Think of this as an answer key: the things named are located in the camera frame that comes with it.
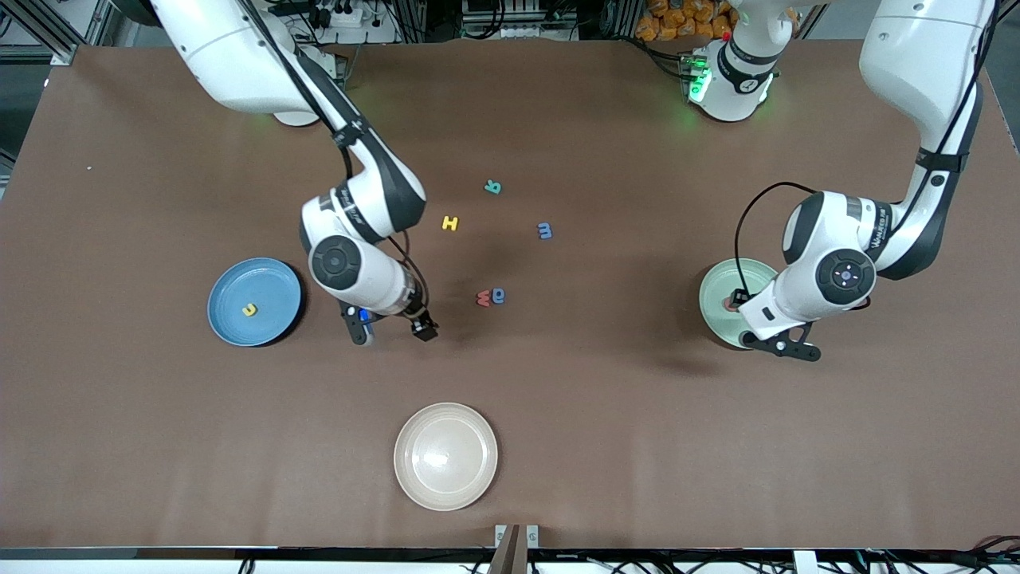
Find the green plate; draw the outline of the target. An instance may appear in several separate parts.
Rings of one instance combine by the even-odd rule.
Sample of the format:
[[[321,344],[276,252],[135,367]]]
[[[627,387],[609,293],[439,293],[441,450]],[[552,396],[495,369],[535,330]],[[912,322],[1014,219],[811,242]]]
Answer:
[[[757,259],[725,259],[704,275],[700,281],[699,305],[704,323],[719,340],[733,348],[746,350],[740,344],[740,335],[749,331],[746,320],[736,313],[725,312],[722,301],[735,289],[746,289],[758,293],[779,275],[772,266]]]

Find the beige plate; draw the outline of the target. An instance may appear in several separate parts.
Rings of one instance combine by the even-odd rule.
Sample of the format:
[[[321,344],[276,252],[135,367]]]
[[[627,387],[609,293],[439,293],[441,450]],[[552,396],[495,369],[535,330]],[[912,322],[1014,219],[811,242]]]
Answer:
[[[488,420],[462,403],[435,403],[411,415],[394,441],[394,475],[423,509],[453,512],[487,493],[499,447]]]

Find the blue plate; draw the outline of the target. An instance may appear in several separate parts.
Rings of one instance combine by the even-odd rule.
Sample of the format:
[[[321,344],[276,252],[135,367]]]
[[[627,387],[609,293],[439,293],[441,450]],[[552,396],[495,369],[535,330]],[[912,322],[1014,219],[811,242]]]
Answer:
[[[255,316],[241,312],[249,302]],[[280,259],[238,262],[214,282],[206,305],[209,327],[237,348],[265,348],[287,337],[302,319],[306,293],[301,277]]]

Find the orange packets pile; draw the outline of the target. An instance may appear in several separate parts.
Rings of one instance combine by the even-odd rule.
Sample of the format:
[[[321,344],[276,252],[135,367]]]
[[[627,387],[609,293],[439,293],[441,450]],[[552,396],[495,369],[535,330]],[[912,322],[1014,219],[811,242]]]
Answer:
[[[740,15],[728,0],[645,0],[634,36],[645,42],[687,36],[727,40]]]

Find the white power strip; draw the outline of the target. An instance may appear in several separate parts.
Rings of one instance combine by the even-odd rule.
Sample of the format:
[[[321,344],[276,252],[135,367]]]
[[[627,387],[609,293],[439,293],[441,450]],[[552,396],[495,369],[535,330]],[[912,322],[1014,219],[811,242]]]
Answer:
[[[378,28],[380,17],[373,0],[306,0],[308,21],[315,30]]]

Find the grey equipment rack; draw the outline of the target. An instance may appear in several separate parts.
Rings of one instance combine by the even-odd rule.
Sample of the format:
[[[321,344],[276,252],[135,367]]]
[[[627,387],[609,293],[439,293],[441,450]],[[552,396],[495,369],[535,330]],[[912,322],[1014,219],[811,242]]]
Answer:
[[[577,3],[579,0],[461,0],[458,36],[569,41],[580,23]]]

